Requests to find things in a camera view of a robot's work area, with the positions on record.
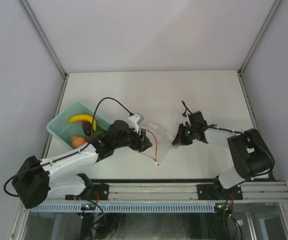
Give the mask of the clear zip top bag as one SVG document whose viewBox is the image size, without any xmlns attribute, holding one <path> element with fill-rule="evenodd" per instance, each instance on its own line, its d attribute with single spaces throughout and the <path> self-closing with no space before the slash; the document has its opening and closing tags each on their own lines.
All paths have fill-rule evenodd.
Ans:
<svg viewBox="0 0 288 240">
<path fill-rule="evenodd" d="M 154 124 L 153 122 L 148 121 L 142 123 L 140 127 L 147 131 L 146 136 L 153 144 L 151 148 L 141 152 L 141 155 L 149 157 L 154 162 L 159 162 L 161 164 L 168 160 L 179 148 L 176 145 L 172 145 L 174 137 L 160 124 Z"/>
</svg>

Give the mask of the fake green vegetable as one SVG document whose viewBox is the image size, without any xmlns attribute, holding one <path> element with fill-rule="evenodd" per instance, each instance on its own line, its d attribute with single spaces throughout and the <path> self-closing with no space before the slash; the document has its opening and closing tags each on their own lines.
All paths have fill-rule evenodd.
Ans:
<svg viewBox="0 0 288 240">
<path fill-rule="evenodd" d="M 93 133 L 92 133 L 92 137 L 91 138 L 96 138 L 97 136 L 99 136 L 99 135 L 101 135 L 101 134 L 103 134 L 104 133 L 104 131 L 103 130 L 96 130 L 96 131 L 94 131 Z"/>
</svg>

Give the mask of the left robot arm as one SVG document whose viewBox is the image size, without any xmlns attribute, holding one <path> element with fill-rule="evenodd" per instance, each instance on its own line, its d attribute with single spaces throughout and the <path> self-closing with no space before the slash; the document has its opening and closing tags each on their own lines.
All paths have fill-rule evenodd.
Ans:
<svg viewBox="0 0 288 240">
<path fill-rule="evenodd" d="M 144 129 L 116 120 L 104 133 L 66 154 L 40 160 L 30 156 L 8 180 L 16 191 L 13 196 L 18 197 L 26 209 L 58 197 L 88 200 L 93 195 L 93 183 L 81 169 L 126 147 L 141 153 L 152 147 L 152 143 Z"/>
</svg>

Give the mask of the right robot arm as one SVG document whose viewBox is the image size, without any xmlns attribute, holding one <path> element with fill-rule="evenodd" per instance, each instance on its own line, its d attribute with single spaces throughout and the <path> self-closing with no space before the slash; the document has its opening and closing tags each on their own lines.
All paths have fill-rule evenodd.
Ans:
<svg viewBox="0 0 288 240">
<path fill-rule="evenodd" d="M 272 172 L 275 160 L 258 130 L 251 128 L 241 132 L 208 124 L 200 111 L 183 113 L 183 116 L 186 121 L 179 124 L 172 145 L 188 146 L 197 140 L 230 151 L 233 166 L 215 178 L 213 193 L 216 198 L 226 199 L 231 188 Z"/>
</svg>

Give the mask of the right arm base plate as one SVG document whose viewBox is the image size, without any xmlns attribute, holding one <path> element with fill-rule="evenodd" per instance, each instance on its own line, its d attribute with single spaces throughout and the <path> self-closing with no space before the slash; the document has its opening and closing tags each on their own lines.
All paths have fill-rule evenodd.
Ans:
<svg viewBox="0 0 288 240">
<path fill-rule="evenodd" d="M 198 200 L 226 200 L 234 197 L 234 200 L 243 200 L 241 187 L 234 186 L 229 189 L 215 188 L 213 184 L 198 184 L 197 185 Z"/>
</svg>

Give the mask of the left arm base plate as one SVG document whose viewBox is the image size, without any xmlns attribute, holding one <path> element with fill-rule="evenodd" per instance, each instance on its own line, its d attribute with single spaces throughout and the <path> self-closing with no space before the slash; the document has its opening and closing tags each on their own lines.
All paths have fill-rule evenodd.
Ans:
<svg viewBox="0 0 288 240">
<path fill-rule="evenodd" d="M 87 189 L 85 192 L 85 198 L 92 201 L 106 201 L 109 196 L 108 184 L 95 184 L 92 189 Z"/>
</svg>

